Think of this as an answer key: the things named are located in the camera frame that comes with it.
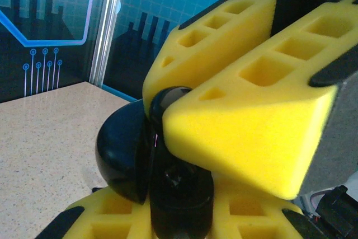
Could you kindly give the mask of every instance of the black connector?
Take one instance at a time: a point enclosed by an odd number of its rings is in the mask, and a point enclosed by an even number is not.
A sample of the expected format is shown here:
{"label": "black connector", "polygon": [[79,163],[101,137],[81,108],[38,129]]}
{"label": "black connector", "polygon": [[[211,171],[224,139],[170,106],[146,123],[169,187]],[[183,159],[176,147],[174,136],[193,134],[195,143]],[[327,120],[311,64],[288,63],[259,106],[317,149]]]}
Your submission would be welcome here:
{"label": "black connector", "polygon": [[163,137],[166,108],[190,91],[171,87],[152,101],[149,118],[158,134],[149,197],[153,229],[160,239],[201,239],[213,220],[214,182],[211,172],[172,155]]}
{"label": "black connector", "polygon": [[282,212],[303,239],[358,238],[358,202],[347,194],[345,186],[334,188],[320,200],[316,210],[319,217],[290,209]]}

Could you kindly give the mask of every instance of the blue wall graphic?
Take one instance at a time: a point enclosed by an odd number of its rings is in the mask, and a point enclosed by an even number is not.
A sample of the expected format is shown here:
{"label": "blue wall graphic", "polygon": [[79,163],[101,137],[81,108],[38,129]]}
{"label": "blue wall graphic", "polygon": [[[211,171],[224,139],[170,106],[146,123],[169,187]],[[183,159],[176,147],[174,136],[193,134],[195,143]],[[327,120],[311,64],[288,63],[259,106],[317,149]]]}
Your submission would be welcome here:
{"label": "blue wall graphic", "polygon": [[142,12],[147,14],[143,29],[143,39],[148,39],[152,19],[158,17],[158,26],[154,33],[153,42],[159,44],[165,22],[170,22],[168,32],[196,13],[202,11],[215,0],[121,0],[121,10],[118,13],[114,38],[127,32],[129,24],[140,28]]}
{"label": "blue wall graphic", "polygon": [[[37,56],[37,59],[42,58],[40,62],[35,63],[35,57],[37,54],[36,49],[30,50],[30,64],[25,63],[22,66],[22,69],[25,71],[25,80],[24,80],[24,88],[23,88],[23,96],[26,97],[28,95],[36,94],[48,90],[57,89],[59,86],[60,80],[60,69],[62,65],[62,60],[57,60],[57,54],[59,53],[59,48],[53,49],[53,61],[47,60],[46,56],[49,54],[49,49],[44,48],[42,50],[42,55]],[[30,94],[27,93],[27,85],[30,84]]]}
{"label": "blue wall graphic", "polygon": [[90,25],[91,11],[92,11],[93,0],[88,0],[86,8],[86,19],[84,22],[83,34],[80,39],[74,40],[30,40],[15,26],[14,22],[8,18],[3,11],[0,10],[0,23],[24,46],[24,47],[39,47],[39,46],[73,46],[82,45],[87,40],[88,28]]}

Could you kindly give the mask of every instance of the black rubber strip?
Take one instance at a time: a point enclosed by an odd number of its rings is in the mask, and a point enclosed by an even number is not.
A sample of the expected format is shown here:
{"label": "black rubber strip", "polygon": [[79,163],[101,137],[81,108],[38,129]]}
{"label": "black rubber strip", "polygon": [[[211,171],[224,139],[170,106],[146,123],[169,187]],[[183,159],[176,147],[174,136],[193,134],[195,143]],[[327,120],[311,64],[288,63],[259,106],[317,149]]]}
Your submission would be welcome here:
{"label": "black rubber strip", "polygon": [[276,0],[271,36],[293,24],[305,15],[303,0]]}
{"label": "black rubber strip", "polygon": [[311,77],[311,87],[327,87],[342,83],[358,72],[358,44]]}
{"label": "black rubber strip", "polygon": [[83,212],[84,207],[61,212],[35,239],[62,239]]}

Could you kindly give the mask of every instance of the bar graph graphic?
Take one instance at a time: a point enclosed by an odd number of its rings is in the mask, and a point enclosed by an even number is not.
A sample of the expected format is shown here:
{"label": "bar graph graphic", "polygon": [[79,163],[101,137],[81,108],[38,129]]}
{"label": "bar graph graphic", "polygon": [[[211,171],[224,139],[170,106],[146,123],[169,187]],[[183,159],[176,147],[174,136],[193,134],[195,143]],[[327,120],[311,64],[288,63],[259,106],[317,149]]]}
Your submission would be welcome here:
{"label": "bar graph graphic", "polygon": [[28,47],[76,46],[87,40],[93,0],[88,0],[86,21],[81,39],[66,35],[62,20],[64,7],[59,6],[57,14],[52,13],[53,0],[45,0],[45,19],[37,19],[39,0],[29,0],[29,17],[20,16],[20,0],[11,0],[10,8],[0,7],[0,24],[2,24],[21,44]]}
{"label": "bar graph graphic", "polygon": [[145,76],[168,36],[170,24],[146,12],[140,14],[137,30],[130,21],[126,32],[112,41],[104,84],[141,98]]}

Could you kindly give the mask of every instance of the circle icon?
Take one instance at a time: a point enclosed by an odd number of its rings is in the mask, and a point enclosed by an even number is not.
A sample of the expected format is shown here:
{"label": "circle icon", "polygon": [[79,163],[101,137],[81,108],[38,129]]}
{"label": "circle icon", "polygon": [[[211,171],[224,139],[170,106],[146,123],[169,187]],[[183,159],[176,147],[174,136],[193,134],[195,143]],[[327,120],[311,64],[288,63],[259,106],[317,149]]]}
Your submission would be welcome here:
{"label": "circle icon", "polygon": [[30,68],[30,65],[29,64],[24,64],[23,66],[22,66],[22,69],[23,70],[28,70]]}

